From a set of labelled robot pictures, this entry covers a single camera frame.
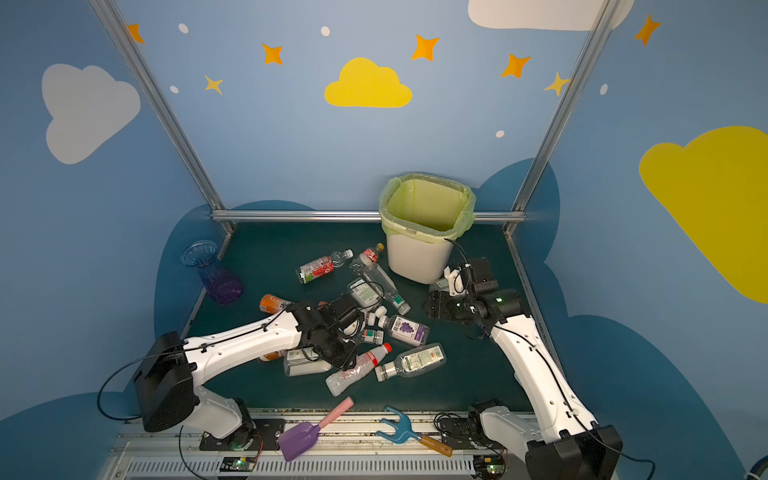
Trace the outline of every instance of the ventilation grille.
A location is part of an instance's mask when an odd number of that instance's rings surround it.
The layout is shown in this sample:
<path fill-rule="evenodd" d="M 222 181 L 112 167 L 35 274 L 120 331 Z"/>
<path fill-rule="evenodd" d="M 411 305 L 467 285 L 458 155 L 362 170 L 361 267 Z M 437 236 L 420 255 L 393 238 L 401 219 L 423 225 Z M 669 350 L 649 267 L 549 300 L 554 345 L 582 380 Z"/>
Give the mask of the ventilation grille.
<path fill-rule="evenodd" d="M 194 455 L 186 458 L 190 468 L 202 476 L 216 478 L 221 460 L 198 460 Z M 348 455 L 307 456 L 285 462 L 282 456 L 262 456 L 251 477 L 280 477 L 304 475 L 306 477 L 362 477 L 365 475 L 474 475 L 472 457 L 455 455 L 454 458 L 436 458 L 434 455 Z M 134 457 L 125 478 L 179 478 L 188 477 L 187 468 L 176 457 Z"/>

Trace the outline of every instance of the yellow star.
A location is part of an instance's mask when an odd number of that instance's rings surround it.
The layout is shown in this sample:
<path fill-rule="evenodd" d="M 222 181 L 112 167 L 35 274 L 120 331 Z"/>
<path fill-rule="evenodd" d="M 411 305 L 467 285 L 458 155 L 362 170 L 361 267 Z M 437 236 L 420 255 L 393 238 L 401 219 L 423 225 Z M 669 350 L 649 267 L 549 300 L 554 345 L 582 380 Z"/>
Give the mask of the yellow star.
<path fill-rule="evenodd" d="M 429 61 L 432 61 L 432 49 L 435 47 L 435 44 L 439 38 L 433 38 L 432 40 L 425 40 L 424 38 L 421 38 L 419 35 L 416 36 L 416 51 L 413 52 L 413 57 L 411 57 L 411 60 L 416 60 L 417 58 L 426 58 Z"/>
<path fill-rule="evenodd" d="M 520 75 L 523 74 L 525 63 L 530 59 L 531 57 L 517 58 L 514 55 L 509 55 L 509 65 L 507 65 L 507 69 L 502 73 L 502 78 L 507 75 L 514 75 L 515 77 L 520 78 Z"/>
<path fill-rule="evenodd" d="M 650 34 L 654 33 L 654 30 L 659 28 L 659 25 L 661 25 L 661 22 L 654 22 L 650 19 L 650 15 L 648 15 L 648 20 L 645 21 L 645 25 L 643 25 L 643 28 L 634 37 L 642 40 L 643 46 L 648 45 Z"/>
<path fill-rule="evenodd" d="M 268 63 L 277 63 L 278 65 L 282 65 L 283 61 L 280 60 L 280 50 L 283 50 L 283 47 L 267 47 L 266 44 L 261 44 L 264 47 L 264 51 L 266 52 L 266 58 L 264 58 L 264 64 Z"/>
<path fill-rule="evenodd" d="M 210 78 L 208 78 L 208 75 L 205 76 L 205 79 L 208 80 L 208 86 L 205 87 L 206 90 L 215 90 L 219 92 L 219 95 L 221 95 L 221 90 L 219 90 L 219 83 L 221 83 L 223 80 L 219 81 L 213 81 Z"/>
<path fill-rule="evenodd" d="M 554 74 L 554 83 L 544 89 L 544 91 L 547 90 L 554 90 L 558 93 L 558 97 L 560 96 L 560 90 L 563 88 L 563 85 L 567 84 L 569 81 L 571 81 L 570 78 L 566 78 L 563 80 L 560 78 L 560 72 L 557 72 Z"/>
<path fill-rule="evenodd" d="M 134 23 L 133 25 L 128 26 L 128 31 L 131 33 L 131 37 L 134 38 L 135 41 L 139 43 L 144 43 L 144 39 L 139 35 L 139 24 Z"/>

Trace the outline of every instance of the green trash bag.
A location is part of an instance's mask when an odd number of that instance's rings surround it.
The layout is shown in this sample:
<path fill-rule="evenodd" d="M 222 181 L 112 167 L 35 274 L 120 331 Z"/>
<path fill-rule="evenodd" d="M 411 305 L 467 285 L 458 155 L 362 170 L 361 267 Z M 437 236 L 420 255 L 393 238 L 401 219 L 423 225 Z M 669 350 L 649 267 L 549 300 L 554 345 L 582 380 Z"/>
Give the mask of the green trash bag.
<path fill-rule="evenodd" d="M 379 197 L 382 228 L 427 243 L 456 240 L 475 222 L 475 194 L 459 182 L 426 174 L 391 179 Z"/>

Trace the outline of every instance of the blue glass vase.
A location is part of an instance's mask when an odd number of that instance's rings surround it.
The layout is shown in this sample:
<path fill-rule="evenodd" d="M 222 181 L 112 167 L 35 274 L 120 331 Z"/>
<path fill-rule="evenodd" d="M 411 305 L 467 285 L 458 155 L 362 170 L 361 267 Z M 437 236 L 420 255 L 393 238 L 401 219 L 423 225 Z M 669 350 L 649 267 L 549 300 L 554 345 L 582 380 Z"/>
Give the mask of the blue glass vase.
<path fill-rule="evenodd" d="M 243 281 L 216 257 L 218 245 L 210 240 L 192 243 L 181 254 L 181 262 L 197 268 L 205 291 L 216 303 L 230 303 L 243 294 Z"/>

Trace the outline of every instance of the purple shovel blade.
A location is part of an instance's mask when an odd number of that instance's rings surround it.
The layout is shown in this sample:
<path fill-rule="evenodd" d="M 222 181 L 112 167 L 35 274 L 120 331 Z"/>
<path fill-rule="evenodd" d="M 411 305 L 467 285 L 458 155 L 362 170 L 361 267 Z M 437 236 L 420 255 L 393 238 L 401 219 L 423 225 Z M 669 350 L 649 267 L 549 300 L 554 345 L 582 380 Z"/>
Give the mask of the purple shovel blade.
<path fill-rule="evenodd" d="M 280 451 L 283 453 L 286 462 L 292 461 L 311 449 L 315 442 L 317 442 L 318 434 L 320 434 L 320 425 L 301 422 L 277 437 L 277 445 L 280 445 Z"/>

